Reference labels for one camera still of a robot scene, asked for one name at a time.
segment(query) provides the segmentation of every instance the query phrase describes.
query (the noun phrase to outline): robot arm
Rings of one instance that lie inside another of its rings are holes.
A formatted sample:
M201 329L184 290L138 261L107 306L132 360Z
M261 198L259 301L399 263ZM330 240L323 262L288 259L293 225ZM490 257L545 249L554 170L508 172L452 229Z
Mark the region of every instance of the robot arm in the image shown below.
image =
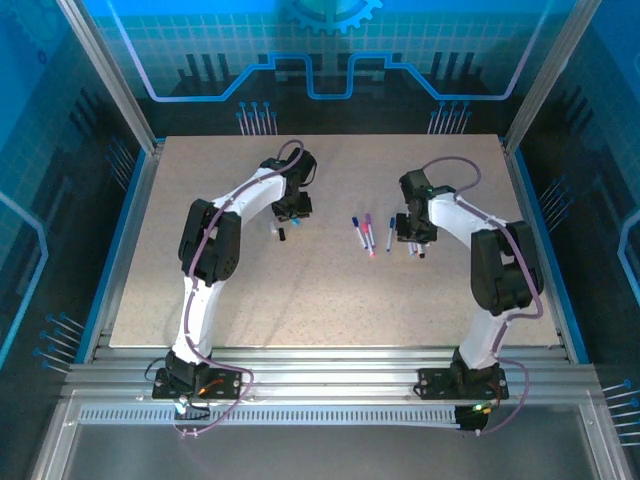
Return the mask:
M180 331L166 358L166 367L172 377L187 385L194 385L194 382L197 385L197 379L194 380L194 377L198 376L197 371L201 365L201 360L187 344L184 324L187 300L193 289L189 269L202 242L204 231L216 212L230 198L234 198L243 186L256 178L273 174L292 162L299 153L299 149L295 149L287 160L268 159L250 179L229 194L212 202L199 199L191 205L178 252L185 274ZM246 188L220 216L196 265L198 288L188 312L189 337L200 355L208 357L213 347L215 310L220 292L238 265L242 227L269 205L281 222L308 217L312 212L311 200L306 192L300 191L300 187L307 185L304 180L312 170L315 171L316 165L313 156L303 151L302 157L293 168Z
M504 261L514 252L496 224L513 236L540 293L542 273L533 233L525 222L507 223L460 197L455 199L455 191L449 186L433 187L423 170L403 175L400 186L409 213L396 218L399 241L429 244L437 240L438 229L443 228L471 251L471 291L480 308L451 365L458 394L464 397L472 390L472 383L495 380L509 318L528 307L533 299L518 262Z

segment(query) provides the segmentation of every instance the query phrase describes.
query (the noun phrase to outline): marker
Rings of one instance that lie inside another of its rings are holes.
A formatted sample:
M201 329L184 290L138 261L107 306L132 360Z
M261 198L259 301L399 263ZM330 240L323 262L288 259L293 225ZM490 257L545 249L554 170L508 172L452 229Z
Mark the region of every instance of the marker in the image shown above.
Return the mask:
M371 240L371 248L376 248L376 241L373 239L373 225L371 225L371 215L368 213L364 216L364 221L367 222L367 226L369 227L369 240Z
M362 246L364 248L367 248L367 242L364 241L364 237L362 236L362 232L360 231L360 227L358 226L358 218L351 217L351 221L353 222L353 227L356 229L356 235L358 235L360 243L362 243Z
M369 247L369 255L375 257L376 253L373 251L373 247L369 243L369 226L366 223L363 223L362 230L364 230L364 240L367 242L367 246Z
M391 240L393 239L393 226L396 224L396 218L391 217L389 220L389 235L387 236L387 253L391 253Z

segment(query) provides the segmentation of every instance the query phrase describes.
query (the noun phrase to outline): speckled tabletop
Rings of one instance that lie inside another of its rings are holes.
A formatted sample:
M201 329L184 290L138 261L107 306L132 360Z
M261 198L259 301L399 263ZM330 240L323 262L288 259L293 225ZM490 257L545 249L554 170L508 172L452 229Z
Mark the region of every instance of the speckled tabletop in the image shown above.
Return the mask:
M189 206L214 199L248 179L288 137L167 139L111 337L112 347L170 346L183 299L178 245ZM406 244L369 258L351 217L372 216L377 243L389 218L404 211L398 179L442 155L475 160L483 180L464 197L508 221L521 218L495 135L357 135L301 137L318 161L308 188L313 214L270 232L271 209L242 232L240 264L223 290L214 323L226 346L449 346L465 337L477 308L469 288L469 250L441 230L425 259ZM428 172L434 185L460 187L474 178L464 164ZM521 320L511 345L557 343L545 316Z

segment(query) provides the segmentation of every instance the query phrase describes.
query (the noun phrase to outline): purple cable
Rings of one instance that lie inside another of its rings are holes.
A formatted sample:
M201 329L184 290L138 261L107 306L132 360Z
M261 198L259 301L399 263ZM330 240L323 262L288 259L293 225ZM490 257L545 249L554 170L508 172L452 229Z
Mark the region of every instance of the purple cable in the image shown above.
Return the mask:
M263 175L261 177L253 179L252 181L246 183L245 185L242 185L240 188L238 188L233 193L233 195L231 195L229 197L229 199L227 199L227 201L222 205L222 207L213 216L213 218L211 219L211 222L209 222L209 225L205 229L204 234L202 235L202 241L200 242L200 245L198 245L198 249L196 250L196 253L195 253L194 257L193 257L193 260L191 261L191 265L189 266L189 278L193 282L193 287L191 289L191 294L189 295L189 298L187 299L187 305L185 307L184 323L183 323L184 335L185 335L185 339L187 341L187 345L189 346L189 349L193 352L193 354L199 360L203 361L207 365L210 365L210 366L216 367L216 368L224 368L224 369L227 369L227 370L232 370L234 372L246 373L247 375L249 375L249 384L247 385L247 388L245 388L244 392L242 392L242 394L240 394L238 399L220 417L218 417L213 423L207 425L206 427L203 427L203 428L201 428L199 430L194 428L193 431L187 432L186 428L180 429L180 428L178 428L177 425L174 425L175 428L179 432L181 432L183 435L189 435L189 436L197 437L199 434L205 433L205 432L208 432L209 430L211 430L213 427L215 427L220 422L222 422L224 419L226 419L231 414L231 412L236 409L236 407L240 404L240 402L242 402L242 400L244 400L244 398L247 396L247 393L249 392L249 390L251 390L251 387L253 387L253 383L254 383L255 377L254 377L253 372L251 370L249 370L247 368L242 368L242 367L233 367L233 366L230 366L230 365L225 365L223 363L218 363L218 362L215 362L215 361L211 360L210 358L205 357L204 355L202 355L200 352L198 352L196 350L196 346L193 343L193 341L191 340L191 337L189 336L189 312L191 311L191 304L193 303L193 297L195 296L195 292L196 292L196 290L198 288L198 279L195 277L195 270L196 270L196 265L198 264L198 261L200 260L200 257L202 256L202 252L204 251L204 247L207 244L207 240L209 239L209 236L211 235L211 232L215 228L216 223L218 222L219 218L222 216L224 211L227 208L229 208L229 206L240 195L242 195L242 193L245 192L247 189L251 188L252 186L254 186L257 183L263 182L264 180L268 180L269 178L275 177L276 175L280 175L281 173L286 172L287 170L293 168L295 166L295 164L298 163L298 161L302 158L302 154L304 152L304 144L300 140L294 139L294 140L289 140L288 142L285 142L285 144L282 145L282 147L280 147L280 151L278 152L278 156L277 156L276 160L280 160L280 157L282 156L282 152L284 151L284 149L287 148L289 145L292 145L294 143L297 143L299 145L300 152L298 153L296 158L293 159L293 161L291 163L289 163L288 165L282 167L279 170L276 170L276 171L274 171L272 173L267 173L267 174L265 174L265 175Z
M502 234L507 239L507 242L509 242L509 246L511 247L511 250L513 250L513 254L516 257L516 260L518 261L518 265L520 266L520 269L522 270L522 274L524 275L525 281L527 282L527 287L529 287L529 291L531 292L531 297L533 298L533 301L536 304L536 309L537 309L536 313L513 313L513 314L507 316L504 324L502 325L502 327L500 329L500 332L496 336L496 339L493 342L493 345L491 346L491 353L493 354L493 353L495 353L496 349L500 345L500 342L502 341L502 338L504 337L509 324L514 319L516 319L516 318L538 319L538 318L542 317L542 313L543 313L542 301L540 300L540 295L538 295L538 291L537 291L536 286L535 286L535 284L533 282L533 278L531 277L531 273L529 273L529 269L527 268L527 263L525 262L524 257L522 256L522 252L518 248L518 244L516 243L515 239L513 238L513 236L509 232L509 230L507 230L507 228L504 225L502 225L501 223L495 221L493 218L489 217L488 215L485 215L483 212L481 212L477 208L469 205L466 202L460 202L458 200L458 196L460 195L460 193L464 192L465 190L469 190L469 189L475 187L476 185L478 185L480 183L480 180L482 178L482 173L480 171L480 167L478 167L478 165L473 160L469 160L468 158L465 158L465 157L446 156L446 157L438 157L438 158L435 158L435 159L431 160L430 162L425 164L425 166L422 167L422 169L424 170L427 167L433 165L434 163L442 162L442 161L445 161L445 160L458 160L460 162L464 162L464 163L466 163L468 165L471 165L474 168L474 170L476 171L476 179L472 183L470 183L469 185L465 185L464 187L456 190L456 192L453 194L453 200L456 202L457 205L460 205L460 207L465 209L467 212L471 213L472 215L475 215L480 220L482 220L484 222L487 222L490 225L498 228L502 232ZM513 412L511 412L511 415L509 415L507 418L505 418L498 425L496 425L494 427L491 427L488 430L484 430L481 433L478 433L478 435L480 435L480 434L486 435L488 433L496 432L496 431L500 430L502 427L504 427L505 425L507 425L508 423L510 423L511 420L513 420L514 417L518 414L518 412L522 409L522 407L524 405L524 402L526 401L527 396L529 395L529 372L528 372L527 368L522 363L516 362L515 360L507 360L506 358L501 358L501 357L496 357L496 360L498 360L499 362L504 362L504 363L507 363L507 364L516 365L516 366L518 366L518 367L520 367L522 369L522 371L524 373L524 392L522 393L522 396L520 397L520 402L518 403L518 406L515 408L515 410Z

